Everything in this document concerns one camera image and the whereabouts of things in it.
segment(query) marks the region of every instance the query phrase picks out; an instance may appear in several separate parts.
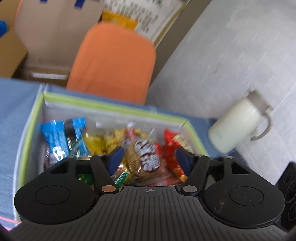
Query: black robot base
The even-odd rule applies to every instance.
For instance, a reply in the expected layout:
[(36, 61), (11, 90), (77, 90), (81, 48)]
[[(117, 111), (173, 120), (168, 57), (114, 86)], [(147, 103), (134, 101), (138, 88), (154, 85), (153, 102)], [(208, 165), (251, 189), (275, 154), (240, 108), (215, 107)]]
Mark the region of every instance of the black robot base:
[[(10, 231), (15, 240), (271, 241), (286, 234), (276, 224), (285, 205), (281, 191), (234, 159), (178, 148), (186, 183), (119, 192), (106, 168), (109, 158), (65, 158), (24, 185), (15, 195), (23, 220)], [(96, 190), (76, 173), (92, 174)], [(216, 182), (206, 188), (209, 175)]]

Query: green box trim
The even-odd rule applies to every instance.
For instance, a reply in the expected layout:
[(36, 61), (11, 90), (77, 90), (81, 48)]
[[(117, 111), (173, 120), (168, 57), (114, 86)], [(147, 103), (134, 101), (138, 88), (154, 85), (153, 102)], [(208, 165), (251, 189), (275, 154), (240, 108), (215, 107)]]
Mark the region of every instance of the green box trim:
[(196, 133), (195, 129), (191, 125), (190, 121), (187, 121), (183, 128), (187, 130), (190, 135), (191, 140), (193, 141), (194, 146), (198, 149), (198, 153), (201, 155), (209, 156), (208, 152), (206, 151), (204, 145), (202, 144), (198, 134)]
[(167, 115), (167, 114), (157, 113), (149, 110), (143, 110), (135, 107), (127, 107), (119, 104), (111, 104), (103, 101), (95, 101), (95, 100), (89, 100), (89, 99), (49, 93), (49, 92), (46, 92), (44, 94), (44, 100), (49, 102), (86, 107), (86, 108), (96, 109), (96, 110), (112, 111), (119, 114), (129, 114), (129, 115), (135, 115), (135, 116), (141, 116), (141, 117), (148, 117), (148, 118), (153, 118), (153, 119), (162, 120), (162, 121), (175, 122), (179, 124), (185, 124), (187, 122), (187, 119), (182, 117), (176, 117), (174, 115)]
[(39, 97), (37, 98), (35, 105), (32, 109), (32, 116), (30, 121), (30, 124), (28, 126), (26, 137), (24, 139), (24, 144), (21, 152), (20, 162), (19, 162), (19, 170), (18, 170), (18, 189), (21, 188), (23, 185), (25, 185), (26, 175), (27, 175), (27, 168), (28, 168), (28, 160), (29, 160), (29, 151), (32, 146), (32, 139), (34, 134), (34, 128), (37, 122), (37, 118), (39, 116), (40, 110), (42, 108), (42, 105), (44, 103), (44, 96), (42, 93), (39, 94)]

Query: snack pile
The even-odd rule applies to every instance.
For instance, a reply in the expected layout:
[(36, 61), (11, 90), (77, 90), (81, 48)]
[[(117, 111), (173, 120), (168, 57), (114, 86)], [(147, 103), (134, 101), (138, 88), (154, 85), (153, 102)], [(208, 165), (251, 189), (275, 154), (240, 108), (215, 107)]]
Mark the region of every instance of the snack pile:
[[(163, 145), (157, 140), (155, 129), (144, 131), (135, 128), (134, 122), (121, 129), (100, 126), (97, 133), (89, 133), (84, 118), (54, 120), (43, 124), (41, 132), (48, 144), (44, 169), (68, 155), (84, 160), (93, 155), (110, 154), (117, 146), (122, 146), (124, 157), (112, 176), (119, 189), (128, 184), (176, 185), (187, 179), (175, 152), (179, 146), (193, 152), (192, 147), (181, 133), (169, 129), (164, 131)], [(77, 178), (95, 188), (91, 175), (77, 174)]]

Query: blue tape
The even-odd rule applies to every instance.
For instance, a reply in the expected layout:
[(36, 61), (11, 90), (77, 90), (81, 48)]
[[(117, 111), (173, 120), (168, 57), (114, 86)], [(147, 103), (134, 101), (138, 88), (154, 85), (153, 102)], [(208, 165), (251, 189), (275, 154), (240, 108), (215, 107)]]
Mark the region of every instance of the blue tape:
[(8, 27), (4, 20), (0, 20), (0, 37), (6, 34), (8, 31)]
[(75, 7), (82, 8), (85, 0), (76, 0)]

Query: circular pad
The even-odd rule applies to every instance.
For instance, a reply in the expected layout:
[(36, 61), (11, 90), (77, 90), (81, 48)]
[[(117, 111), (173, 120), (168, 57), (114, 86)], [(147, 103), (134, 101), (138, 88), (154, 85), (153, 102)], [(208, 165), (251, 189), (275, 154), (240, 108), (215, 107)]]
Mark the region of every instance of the circular pad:
[(70, 195), (67, 188), (61, 186), (48, 186), (39, 189), (35, 198), (38, 202), (45, 205), (56, 205), (65, 202)]
[(290, 169), (289, 171), (287, 171), (287, 173), (285, 174), (285, 177), (284, 177), (284, 180), (283, 180), (283, 183), (285, 185), (287, 185), (290, 182), (290, 180), (292, 178), (292, 174), (293, 174), (292, 169)]
[(232, 201), (243, 206), (255, 206), (264, 199), (262, 192), (252, 187), (234, 188), (230, 191), (229, 196)]
[(286, 203), (290, 203), (296, 196), (296, 182), (292, 182), (285, 193)]

